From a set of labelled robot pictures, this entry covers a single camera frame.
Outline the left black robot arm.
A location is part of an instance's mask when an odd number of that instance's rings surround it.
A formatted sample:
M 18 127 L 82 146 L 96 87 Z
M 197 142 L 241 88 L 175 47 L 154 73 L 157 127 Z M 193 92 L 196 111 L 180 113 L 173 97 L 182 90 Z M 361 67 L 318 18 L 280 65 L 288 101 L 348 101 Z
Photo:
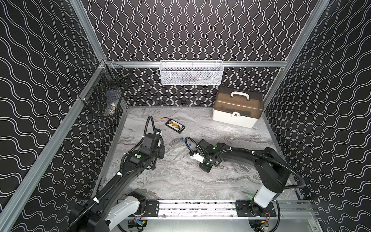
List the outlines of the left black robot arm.
M 110 232 L 129 216 L 141 217 L 146 213 L 146 198 L 130 193 L 122 202 L 119 196 L 144 170 L 154 170 L 158 159 L 165 155 L 161 130 L 154 126 L 149 116 L 140 142 L 125 153 L 116 175 L 94 197 L 83 205 L 76 205 L 70 212 L 66 232 Z

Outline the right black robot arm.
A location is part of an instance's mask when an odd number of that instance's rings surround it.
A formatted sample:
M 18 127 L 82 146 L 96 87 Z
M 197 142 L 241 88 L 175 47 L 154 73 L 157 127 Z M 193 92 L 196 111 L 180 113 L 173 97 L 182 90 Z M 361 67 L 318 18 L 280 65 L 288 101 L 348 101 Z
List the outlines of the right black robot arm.
M 266 209 L 284 190 L 305 186 L 303 177 L 272 148 L 249 150 L 224 143 L 212 145 L 203 139 L 196 142 L 190 137 L 185 137 L 184 142 L 190 157 L 198 161 L 199 167 L 207 173 L 212 167 L 217 167 L 223 162 L 254 168 L 260 176 L 261 186 L 252 199 L 252 208 Z

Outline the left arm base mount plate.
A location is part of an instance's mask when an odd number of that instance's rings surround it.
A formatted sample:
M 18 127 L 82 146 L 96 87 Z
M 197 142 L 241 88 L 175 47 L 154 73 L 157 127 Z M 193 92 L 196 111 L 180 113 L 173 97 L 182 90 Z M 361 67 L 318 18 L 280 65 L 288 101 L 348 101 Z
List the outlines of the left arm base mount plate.
M 159 212 L 160 202 L 157 200 L 141 201 L 139 209 L 130 217 L 157 217 Z

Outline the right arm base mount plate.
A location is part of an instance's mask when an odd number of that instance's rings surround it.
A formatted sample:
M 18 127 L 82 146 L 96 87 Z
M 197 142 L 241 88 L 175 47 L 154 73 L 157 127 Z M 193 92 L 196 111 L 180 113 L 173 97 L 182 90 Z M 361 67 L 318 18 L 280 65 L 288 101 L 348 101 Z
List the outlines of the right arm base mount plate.
M 277 213 L 272 202 L 266 208 L 260 207 L 253 200 L 237 200 L 235 202 L 238 217 L 276 217 Z

